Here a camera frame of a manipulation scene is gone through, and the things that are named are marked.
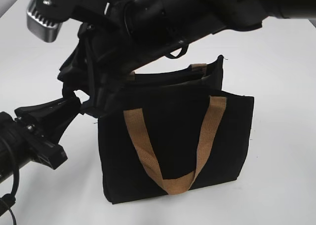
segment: tan handle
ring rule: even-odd
[[[194,171],[177,179],[163,179],[158,160],[154,153],[146,128],[143,110],[124,111],[128,133],[147,175],[168,194],[188,191],[211,154],[213,141],[226,109],[227,98],[210,97],[197,146],[197,166]]]

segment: silver metal part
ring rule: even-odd
[[[34,129],[35,129],[35,127],[34,127],[33,125],[28,125],[26,128],[27,128],[30,132],[33,132]]]
[[[53,2],[51,0],[43,0],[43,4],[50,6],[53,4]]]
[[[52,4],[51,0],[44,0],[43,3]],[[27,27],[38,38],[46,42],[56,40],[62,23],[55,23],[36,10],[36,0],[31,0],[27,9]]]

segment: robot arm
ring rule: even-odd
[[[28,27],[54,41],[69,18],[84,22],[79,44],[60,69],[69,91],[82,90],[90,100],[81,111],[106,114],[124,76],[163,56],[176,59],[189,44],[231,29],[251,31],[268,16],[316,18],[314,0],[32,0]],[[175,57],[170,53],[182,49]]]

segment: black tote bag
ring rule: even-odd
[[[254,99],[223,92],[221,81],[220,87],[212,86],[202,81],[206,76],[162,83],[164,74],[157,84],[133,83],[118,94],[117,111],[98,124],[104,194],[110,202],[237,179],[247,155]]]

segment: white background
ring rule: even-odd
[[[0,19],[0,110],[61,96],[58,69],[77,44],[79,23],[55,43],[26,28],[29,0]],[[53,171],[21,169],[20,225],[314,225],[316,223],[316,29],[307,20],[264,21],[247,33],[224,31],[192,44],[180,60],[162,58],[139,72],[168,72],[223,54],[223,89],[255,97],[249,153],[237,181],[176,196],[112,205],[103,196],[97,124],[78,116],[60,144],[69,160]],[[0,185],[11,190],[12,178]],[[9,213],[1,225],[11,224]]]

